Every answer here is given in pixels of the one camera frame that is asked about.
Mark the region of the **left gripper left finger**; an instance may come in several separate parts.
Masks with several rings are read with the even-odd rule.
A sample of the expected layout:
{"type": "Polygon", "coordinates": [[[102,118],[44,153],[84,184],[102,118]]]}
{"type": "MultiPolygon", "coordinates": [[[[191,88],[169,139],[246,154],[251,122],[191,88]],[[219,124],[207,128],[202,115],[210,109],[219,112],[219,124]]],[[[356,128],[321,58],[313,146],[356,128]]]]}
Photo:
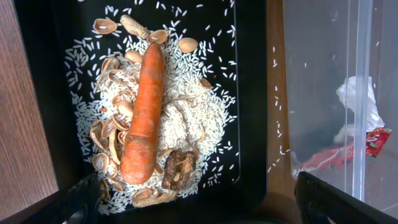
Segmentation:
{"type": "Polygon", "coordinates": [[[96,223],[100,197],[98,176],[90,174],[73,187],[59,190],[1,223],[96,223]]]}

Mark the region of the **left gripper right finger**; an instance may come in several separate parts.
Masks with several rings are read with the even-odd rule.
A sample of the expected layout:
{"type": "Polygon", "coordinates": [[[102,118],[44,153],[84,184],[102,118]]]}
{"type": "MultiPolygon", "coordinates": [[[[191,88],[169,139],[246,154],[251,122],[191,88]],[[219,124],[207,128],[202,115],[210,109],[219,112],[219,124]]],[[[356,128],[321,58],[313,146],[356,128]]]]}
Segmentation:
{"type": "Polygon", "coordinates": [[[308,172],[300,172],[295,199],[303,223],[397,224],[397,219],[308,172]]]}

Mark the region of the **red snack wrapper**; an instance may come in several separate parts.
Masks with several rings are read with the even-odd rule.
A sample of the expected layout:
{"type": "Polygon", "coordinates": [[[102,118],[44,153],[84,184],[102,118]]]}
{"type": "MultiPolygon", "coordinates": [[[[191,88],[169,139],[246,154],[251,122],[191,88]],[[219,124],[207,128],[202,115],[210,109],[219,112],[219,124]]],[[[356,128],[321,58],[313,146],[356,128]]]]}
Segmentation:
{"type": "MultiPolygon", "coordinates": [[[[366,134],[366,155],[377,157],[382,151],[386,141],[392,134],[389,128],[376,128],[366,134]]],[[[314,154],[308,161],[298,165],[296,172],[310,172],[313,170],[329,171],[334,167],[343,167],[346,163],[353,162],[354,143],[347,146],[333,146],[314,154]]]]}

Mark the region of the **orange carrot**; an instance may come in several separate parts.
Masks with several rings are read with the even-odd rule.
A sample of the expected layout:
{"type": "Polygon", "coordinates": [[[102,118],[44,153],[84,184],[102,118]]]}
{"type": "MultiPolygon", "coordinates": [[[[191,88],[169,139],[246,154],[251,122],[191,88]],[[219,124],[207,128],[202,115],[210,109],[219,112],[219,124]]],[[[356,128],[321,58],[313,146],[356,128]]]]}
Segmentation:
{"type": "Polygon", "coordinates": [[[121,176],[132,185],[149,180],[155,169],[164,81],[164,56],[160,45],[153,42],[142,59],[132,123],[121,161],[121,176]]]}

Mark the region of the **brown food scrap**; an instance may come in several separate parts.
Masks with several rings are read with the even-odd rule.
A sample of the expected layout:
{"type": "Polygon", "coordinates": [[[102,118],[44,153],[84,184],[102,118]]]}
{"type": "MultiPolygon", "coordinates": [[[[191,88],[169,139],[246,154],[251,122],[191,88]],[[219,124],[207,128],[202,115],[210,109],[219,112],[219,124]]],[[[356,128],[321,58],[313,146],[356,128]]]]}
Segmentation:
{"type": "Polygon", "coordinates": [[[162,188],[179,192],[188,185],[196,169],[196,156],[190,151],[172,151],[166,162],[162,188]]]}

